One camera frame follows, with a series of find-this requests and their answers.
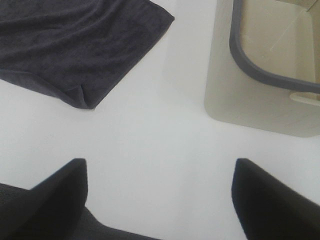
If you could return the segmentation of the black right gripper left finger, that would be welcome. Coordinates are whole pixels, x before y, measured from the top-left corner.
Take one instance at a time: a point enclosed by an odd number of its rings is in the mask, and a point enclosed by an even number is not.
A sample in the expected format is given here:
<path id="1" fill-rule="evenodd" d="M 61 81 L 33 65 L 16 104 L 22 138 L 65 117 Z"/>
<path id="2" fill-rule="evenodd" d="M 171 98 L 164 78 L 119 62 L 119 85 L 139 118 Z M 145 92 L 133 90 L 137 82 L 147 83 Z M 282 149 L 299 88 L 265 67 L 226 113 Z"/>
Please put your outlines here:
<path id="1" fill-rule="evenodd" d="M 76 158 L 32 189 L 0 185 L 2 240 L 66 240 L 88 195 L 87 164 Z"/>

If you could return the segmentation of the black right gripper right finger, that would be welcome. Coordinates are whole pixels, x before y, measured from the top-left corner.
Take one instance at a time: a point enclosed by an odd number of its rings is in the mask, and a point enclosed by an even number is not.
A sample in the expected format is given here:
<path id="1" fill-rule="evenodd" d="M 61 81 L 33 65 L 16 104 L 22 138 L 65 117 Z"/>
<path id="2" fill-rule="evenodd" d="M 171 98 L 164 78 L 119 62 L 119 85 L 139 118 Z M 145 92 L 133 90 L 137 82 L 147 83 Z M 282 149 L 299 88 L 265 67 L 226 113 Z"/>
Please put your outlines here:
<path id="1" fill-rule="evenodd" d="M 239 158 L 231 185 L 232 203 L 248 240 L 318 240 L 320 207 Z"/>

